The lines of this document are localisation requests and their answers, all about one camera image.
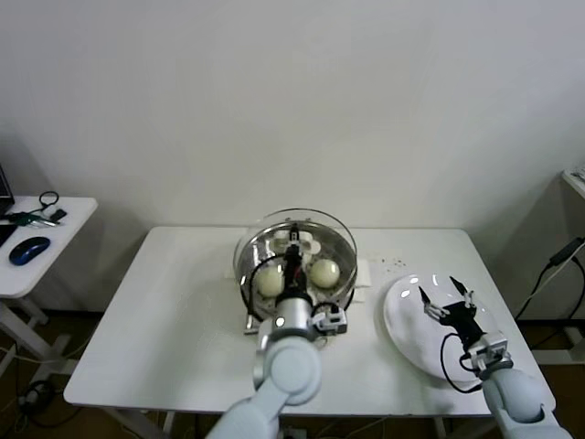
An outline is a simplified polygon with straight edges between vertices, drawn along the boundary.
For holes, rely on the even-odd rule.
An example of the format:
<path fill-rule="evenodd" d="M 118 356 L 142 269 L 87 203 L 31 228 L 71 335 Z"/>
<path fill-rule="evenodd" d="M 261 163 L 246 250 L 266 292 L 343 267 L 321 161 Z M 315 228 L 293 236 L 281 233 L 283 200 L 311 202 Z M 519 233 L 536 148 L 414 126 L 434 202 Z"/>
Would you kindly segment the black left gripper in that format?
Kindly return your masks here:
<path fill-rule="evenodd" d="M 284 272 L 283 272 L 283 297 L 303 297 L 305 294 L 305 280 L 303 279 L 303 249 L 300 229 L 297 223 L 293 223 L 289 230 L 289 240 L 284 254 Z"/>

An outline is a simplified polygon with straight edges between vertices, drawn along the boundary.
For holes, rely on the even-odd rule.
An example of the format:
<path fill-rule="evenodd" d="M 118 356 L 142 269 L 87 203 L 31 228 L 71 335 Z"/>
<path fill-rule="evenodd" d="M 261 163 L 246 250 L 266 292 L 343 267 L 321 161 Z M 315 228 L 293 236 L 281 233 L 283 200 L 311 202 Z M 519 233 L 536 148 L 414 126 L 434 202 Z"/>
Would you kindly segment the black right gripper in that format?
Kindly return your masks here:
<path fill-rule="evenodd" d="M 443 308 L 435 305 L 420 286 L 423 310 L 430 318 L 439 318 L 439 323 L 442 326 L 452 327 L 464 346 L 471 346 L 478 342 L 483 335 L 483 330 L 475 321 L 477 307 L 473 301 L 474 291 L 468 290 L 462 282 L 453 276 L 450 277 L 450 280 L 463 299 Z"/>

